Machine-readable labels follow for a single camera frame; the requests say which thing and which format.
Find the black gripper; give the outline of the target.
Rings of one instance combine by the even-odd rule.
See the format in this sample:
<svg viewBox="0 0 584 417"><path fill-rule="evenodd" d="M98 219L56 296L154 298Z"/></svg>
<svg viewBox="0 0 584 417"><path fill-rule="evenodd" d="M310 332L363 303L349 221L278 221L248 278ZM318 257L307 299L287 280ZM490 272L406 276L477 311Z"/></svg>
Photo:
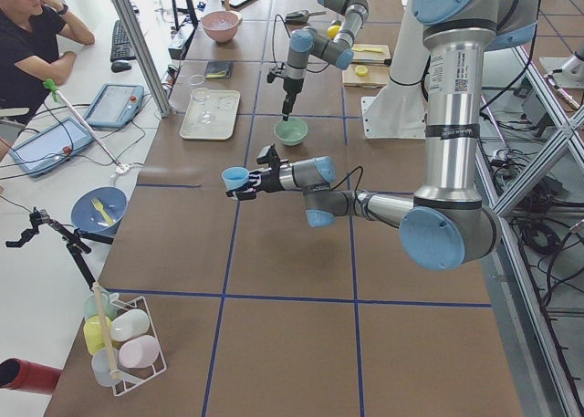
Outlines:
<svg viewBox="0 0 584 417"><path fill-rule="evenodd" d="M257 187L228 190L226 196L237 201L254 200L262 192L275 193L292 190L292 167L282 165L278 169L265 168L248 173L249 182L259 182Z"/></svg>
<svg viewBox="0 0 584 417"><path fill-rule="evenodd" d="M286 96L282 106L283 121L288 121L289 116L295 106L296 97L302 91L303 85L303 78L284 77L283 89L286 92Z"/></svg>

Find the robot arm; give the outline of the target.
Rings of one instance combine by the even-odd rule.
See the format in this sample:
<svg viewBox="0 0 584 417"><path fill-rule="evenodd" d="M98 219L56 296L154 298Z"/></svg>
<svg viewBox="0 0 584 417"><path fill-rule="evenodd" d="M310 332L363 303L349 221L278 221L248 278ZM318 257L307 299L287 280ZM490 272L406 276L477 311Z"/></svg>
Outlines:
<svg viewBox="0 0 584 417"><path fill-rule="evenodd" d="M297 95L301 92L310 57L317 57L328 64L346 70L354 51L357 34L369 17L367 0L318 0L328 10L343 16L335 36L319 33L312 26L292 32L289 39L287 62L283 67L283 88L286 96L282 107L282 119L287 121Z"/></svg>
<svg viewBox="0 0 584 417"><path fill-rule="evenodd" d="M525 44L536 28L537 0L408 1L391 81L372 108L392 123L390 100L405 101L408 89L427 83L426 95L414 97L425 122L425 173L412 198L339 191L328 156L288 162L272 146L260 151L257 170L224 171L227 195L242 201L259 192L299 191L311 226L344 215L383 222L398 229L415 263L432 270L488 255L501 225L474 185L484 54Z"/></svg>

